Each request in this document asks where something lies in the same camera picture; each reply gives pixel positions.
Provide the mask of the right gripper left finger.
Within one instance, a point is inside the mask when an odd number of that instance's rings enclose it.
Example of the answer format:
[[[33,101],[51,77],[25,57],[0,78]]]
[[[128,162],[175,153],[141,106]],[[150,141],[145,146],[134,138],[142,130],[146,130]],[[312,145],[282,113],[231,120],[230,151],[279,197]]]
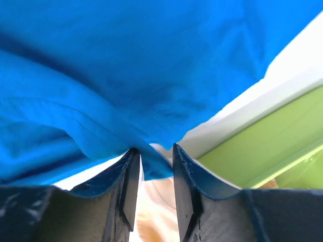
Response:
[[[140,154],[72,190],[1,186],[1,241],[128,241],[134,229]]]

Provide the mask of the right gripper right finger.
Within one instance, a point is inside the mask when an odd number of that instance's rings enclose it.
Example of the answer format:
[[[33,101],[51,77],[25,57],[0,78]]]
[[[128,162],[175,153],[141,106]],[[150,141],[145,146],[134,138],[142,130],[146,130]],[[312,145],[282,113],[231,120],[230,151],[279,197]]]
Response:
[[[322,190],[240,189],[173,146],[181,241],[322,241]]]

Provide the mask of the bright blue t shirt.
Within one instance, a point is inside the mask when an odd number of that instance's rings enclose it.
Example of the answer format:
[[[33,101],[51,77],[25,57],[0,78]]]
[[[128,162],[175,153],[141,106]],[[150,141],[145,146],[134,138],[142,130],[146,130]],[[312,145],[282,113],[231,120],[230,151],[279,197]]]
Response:
[[[165,148],[260,81],[322,1],[1,1],[1,183]]]

